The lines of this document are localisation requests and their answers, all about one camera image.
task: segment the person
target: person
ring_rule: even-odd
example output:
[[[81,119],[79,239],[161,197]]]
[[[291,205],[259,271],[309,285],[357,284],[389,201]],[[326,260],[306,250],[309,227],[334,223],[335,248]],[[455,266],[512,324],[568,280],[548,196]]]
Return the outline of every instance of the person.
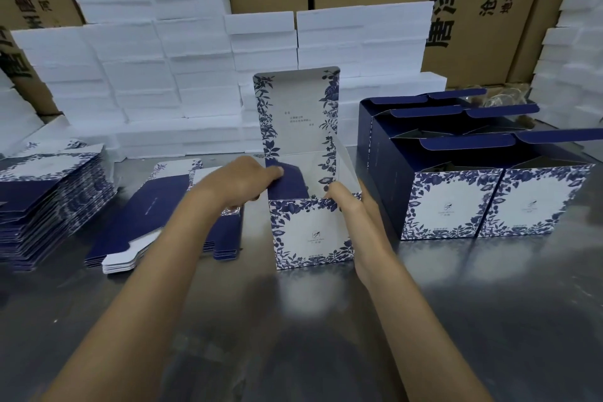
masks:
[[[282,175],[280,167],[265,169],[241,156],[194,186],[42,400],[156,399],[209,230],[223,209],[257,199]],[[326,197],[343,212],[356,272],[374,303],[408,399],[491,401],[392,251],[379,207],[364,186],[362,201],[339,182],[329,186]]]

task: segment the metal table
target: metal table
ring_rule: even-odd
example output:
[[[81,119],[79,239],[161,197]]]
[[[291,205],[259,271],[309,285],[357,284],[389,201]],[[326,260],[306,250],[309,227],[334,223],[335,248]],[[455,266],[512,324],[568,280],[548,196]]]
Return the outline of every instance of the metal table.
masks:
[[[200,157],[212,167],[235,156]],[[36,272],[0,267],[3,401],[43,391],[121,289],[128,274],[84,269],[83,258],[159,161],[117,164],[117,199]],[[392,239],[497,401],[603,399],[602,185],[596,168],[551,236]],[[200,258],[161,400],[405,399],[352,263],[277,272],[265,194],[247,206],[242,246],[234,262]]]

